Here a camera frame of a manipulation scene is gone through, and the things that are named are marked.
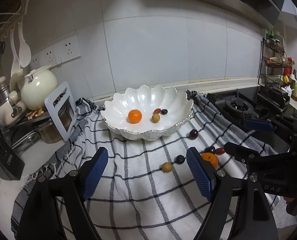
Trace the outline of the white wall power sockets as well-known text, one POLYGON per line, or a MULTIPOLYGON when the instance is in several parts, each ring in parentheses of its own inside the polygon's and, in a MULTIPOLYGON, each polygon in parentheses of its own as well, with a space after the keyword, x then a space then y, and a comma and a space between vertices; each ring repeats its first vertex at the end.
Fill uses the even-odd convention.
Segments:
POLYGON ((38 69, 71 61, 81 56, 77 35, 66 38, 32 55, 30 67, 38 69))

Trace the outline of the small dark blueberry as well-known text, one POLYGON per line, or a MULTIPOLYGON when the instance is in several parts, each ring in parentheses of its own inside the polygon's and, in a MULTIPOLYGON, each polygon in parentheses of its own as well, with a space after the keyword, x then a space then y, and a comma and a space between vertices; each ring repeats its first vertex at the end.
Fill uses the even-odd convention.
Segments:
POLYGON ((185 162, 185 157, 183 155, 178 155, 175 158, 175 163, 181 165, 185 162))

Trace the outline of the white dish rack frame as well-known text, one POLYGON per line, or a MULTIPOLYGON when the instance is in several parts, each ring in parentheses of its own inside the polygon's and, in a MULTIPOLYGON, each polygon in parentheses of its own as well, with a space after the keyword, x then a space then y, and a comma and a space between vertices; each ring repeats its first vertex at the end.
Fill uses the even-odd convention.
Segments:
POLYGON ((46 109, 64 141, 68 141, 76 122, 75 102, 67 81, 61 83, 45 100, 46 109))

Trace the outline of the white hanging spoon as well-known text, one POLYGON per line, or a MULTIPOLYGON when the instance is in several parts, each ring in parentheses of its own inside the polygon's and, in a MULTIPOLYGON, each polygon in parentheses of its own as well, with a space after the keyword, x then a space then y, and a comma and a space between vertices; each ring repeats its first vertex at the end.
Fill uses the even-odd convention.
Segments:
POLYGON ((18 38, 19 38, 19 62, 22 68, 26 68, 31 62, 31 50, 26 43, 23 33, 23 23, 18 22, 18 38))

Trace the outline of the hanging black scissors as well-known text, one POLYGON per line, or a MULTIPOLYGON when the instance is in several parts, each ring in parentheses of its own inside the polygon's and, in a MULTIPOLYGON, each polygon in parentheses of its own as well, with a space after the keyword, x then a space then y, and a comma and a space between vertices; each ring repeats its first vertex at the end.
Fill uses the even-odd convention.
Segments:
POLYGON ((5 41, 0 41, 0 62, 1 62, 2 55, 5 52, 5 47, 6 47, 5 41))

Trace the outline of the checked grey white cloth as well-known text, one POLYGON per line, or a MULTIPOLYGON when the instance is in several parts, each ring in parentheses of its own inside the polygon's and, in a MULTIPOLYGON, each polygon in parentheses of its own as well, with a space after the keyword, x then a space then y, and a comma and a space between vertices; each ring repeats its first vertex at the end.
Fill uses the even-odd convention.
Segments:
POLYGON ((80 168, 95 152, 108 150, 108 163, 95 193, 85 205, 102 239, 193 239, 202 224, 209 202, 201 197, 186 163, 175 158, 190 147, 203 151, 233 142, 274 155, 274 149, 226 120, 202 93, 191 91, 193 114, 173 135, 154 141, 128 140, 110 131, 100 107, 84 98, 76 101, 77 121, 68 142, 28 177, 17 195, 11 229, 19 222, 31 189, 39 175, 61 178, 80 168), (189 139, 192 129, 199 132, 189 139), (169 173, 163 163, 173 163, 169 173))

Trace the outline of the white scalloped ceramic bowl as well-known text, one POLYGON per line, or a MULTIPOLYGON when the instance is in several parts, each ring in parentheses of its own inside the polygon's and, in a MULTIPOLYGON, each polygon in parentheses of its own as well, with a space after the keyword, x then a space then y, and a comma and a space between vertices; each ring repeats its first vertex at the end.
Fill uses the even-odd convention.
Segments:
POLYGON ((156 85, 150 88, 142 85, 138 89, 127 88, 122 94, 115 93, 112 100, 104 102, 100 114, 107 128, 124 138, 154 141, 176 133, 191 117, 193 105, 186 92, 177 92, 174 87, 156 85), (153 123, 151 118, 157 108, 167 109, 168 113, 160 113, 159 122, 153 123), (137 124, 127 120, 129 111, 133 109, 142 113, 142 119, 137 124))

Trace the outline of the yellow longan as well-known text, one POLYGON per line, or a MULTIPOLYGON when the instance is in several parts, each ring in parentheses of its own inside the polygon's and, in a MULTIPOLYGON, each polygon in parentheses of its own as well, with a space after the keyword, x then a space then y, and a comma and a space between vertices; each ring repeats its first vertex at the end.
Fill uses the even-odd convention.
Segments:
POLYGON ((164 173, 169 173, 173 170, 173 165, 172 163, 169 163, 169 162, 166 162, 166 163, 163 163, 162 165, 162 171, 164 173))
POLYGON ((153 123, 157 123, 157 122, 159 122, 160 118, 161 118, 161 117, 160 117, 159 114, 154 113, 154 114, 152 115, 151 120, 152 120, 153 123))

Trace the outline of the red grape tomato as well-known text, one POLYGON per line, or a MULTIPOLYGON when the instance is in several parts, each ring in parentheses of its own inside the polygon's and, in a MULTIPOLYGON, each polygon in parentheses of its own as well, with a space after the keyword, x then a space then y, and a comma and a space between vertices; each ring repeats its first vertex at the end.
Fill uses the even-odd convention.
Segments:
POLYGON ((223 147, 220 147, 220 148, 217 148, 215 151, 214 151, 214 154, 215 155, 222 155, 225 153, 225 149, 223 147))
POLYGON ((161 109, 160 108, 157 108, 153 111, 153 114, 160 114, 161 113, 161 109))

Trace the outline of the wall cutting board rack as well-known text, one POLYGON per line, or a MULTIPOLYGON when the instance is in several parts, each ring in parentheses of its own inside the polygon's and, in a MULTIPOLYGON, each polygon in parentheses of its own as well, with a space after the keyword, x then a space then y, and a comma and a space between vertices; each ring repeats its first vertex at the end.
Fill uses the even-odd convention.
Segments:
POLYGON ((30 0, 3 0, 0 5, 0 36, 8 30, 24 15, 30 0))

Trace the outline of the dark plum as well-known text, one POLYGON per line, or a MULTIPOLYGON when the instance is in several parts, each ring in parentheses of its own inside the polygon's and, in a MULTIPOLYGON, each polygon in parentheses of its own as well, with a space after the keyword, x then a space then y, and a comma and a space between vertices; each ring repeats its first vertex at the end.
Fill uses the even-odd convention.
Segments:
POLYGON ((215 147, 210 146, 204 149, 204 153, 214 153, 215 152, 215 147))
POLYGON ((189 139, 195 140, 199 136, 199 132, 196 129, 192 129, 189 133, 189 139))

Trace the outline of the cream ceramic teapot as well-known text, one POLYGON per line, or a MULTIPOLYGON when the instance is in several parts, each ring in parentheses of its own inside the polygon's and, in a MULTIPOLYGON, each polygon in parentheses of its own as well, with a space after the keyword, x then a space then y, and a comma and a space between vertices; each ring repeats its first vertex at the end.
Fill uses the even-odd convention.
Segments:
POLYGON ((30 110, 38 110, 45 106, 44 100, 57 87, 57 78, 50 70, 52 65, 34 69, 24 76, 21 85, 21 99, 30 110))

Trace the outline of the white hanging spatula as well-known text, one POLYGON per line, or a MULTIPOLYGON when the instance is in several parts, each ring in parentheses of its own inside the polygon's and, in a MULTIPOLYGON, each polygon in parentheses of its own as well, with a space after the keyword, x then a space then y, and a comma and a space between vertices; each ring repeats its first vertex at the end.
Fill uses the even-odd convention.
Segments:
POLYGON ((19 58, 14 44, 14 29, 10 30, 10 46, 11 46, 12 55, 13 55, 13 62, 11 67, 11 76, 13 76, 14 73, 20 70, 19 58))

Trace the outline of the black gas stove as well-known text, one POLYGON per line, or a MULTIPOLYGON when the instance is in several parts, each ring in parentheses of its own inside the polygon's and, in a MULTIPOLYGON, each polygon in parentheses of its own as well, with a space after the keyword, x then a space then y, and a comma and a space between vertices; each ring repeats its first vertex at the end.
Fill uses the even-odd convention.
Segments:
POLYGON ((269 121, 274 126, 272 133, 285 142, 297 135, 297 110, 290 104, 290 99, 265 97, 260 86, 210 93, 207 99, 227 120, 245 132, 254 131, 244 127, 245 120, 258 119, 269 121))

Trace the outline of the orange mandarin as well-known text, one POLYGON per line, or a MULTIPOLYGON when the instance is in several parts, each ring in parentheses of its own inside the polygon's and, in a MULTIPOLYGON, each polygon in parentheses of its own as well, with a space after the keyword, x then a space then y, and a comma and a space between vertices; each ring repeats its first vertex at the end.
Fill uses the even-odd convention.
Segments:
POLYGON ((200 155, 204 161, 210 162, 213 168, 217 169, 219 160, 215 154, 206 152, 206 153, 201 153, 200 155))
POLYGON ((127 120, 131 124, 137 124, 142 119, 142 113, 138 109, 133 109, 129 111, 127 120))

